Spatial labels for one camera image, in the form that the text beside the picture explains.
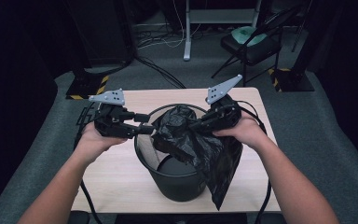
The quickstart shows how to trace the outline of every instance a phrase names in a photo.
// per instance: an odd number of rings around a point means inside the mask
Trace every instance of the dark wall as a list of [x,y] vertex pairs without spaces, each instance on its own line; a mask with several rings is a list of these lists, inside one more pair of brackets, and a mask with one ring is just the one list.
[[317,76],[344,133],[358,149],[358,1],[348,0]]
[[34,141],[57,85],[13,8],[0,1],[0,194]]

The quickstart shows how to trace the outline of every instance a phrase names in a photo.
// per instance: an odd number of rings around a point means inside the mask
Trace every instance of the forearm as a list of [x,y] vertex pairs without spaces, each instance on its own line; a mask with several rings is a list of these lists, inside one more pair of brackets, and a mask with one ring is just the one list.
[[257,152],[288,223],[338,223],[322,193],[269,139]]
[[19,223],[66,223],[87,165],[71,157],[22,215]]

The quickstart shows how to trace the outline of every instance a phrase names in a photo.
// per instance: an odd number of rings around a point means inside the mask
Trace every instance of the black plastic bag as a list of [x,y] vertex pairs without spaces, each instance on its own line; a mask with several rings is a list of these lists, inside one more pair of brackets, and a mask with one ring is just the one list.
[[242,143],[234,137],[194,132],[188,125],[196,121],[196,113],[185,105],[166,111],[152,123],[156,128],[153,146],[179,161],[192,164],[204,177],[212,201],[220,210],[240,163]]

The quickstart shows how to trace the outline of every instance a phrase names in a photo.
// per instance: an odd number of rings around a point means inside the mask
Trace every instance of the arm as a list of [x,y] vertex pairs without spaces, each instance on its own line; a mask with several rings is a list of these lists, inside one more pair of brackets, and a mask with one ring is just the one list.
[[214,134],[234,136],[257,152],[287,223],[338,223],[322,193],[263,133],[251,116],[242,112],[242,118],[234,128]]
[[104,151],[125,139],[102,137],[88,124],[68,161],[22,215],[19,223],[67,223],[86,168]]

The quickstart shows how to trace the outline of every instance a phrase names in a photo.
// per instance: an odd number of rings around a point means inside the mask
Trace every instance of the person's left hand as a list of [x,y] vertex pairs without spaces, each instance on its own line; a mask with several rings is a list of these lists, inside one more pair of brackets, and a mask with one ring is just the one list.
[[89,165],[111,146],[124,143],[125,141],[127,141],[126,138],[101,136],[95,129],[94,122],[91,122],[84,128],[74,155],[85,162],[86,165]]

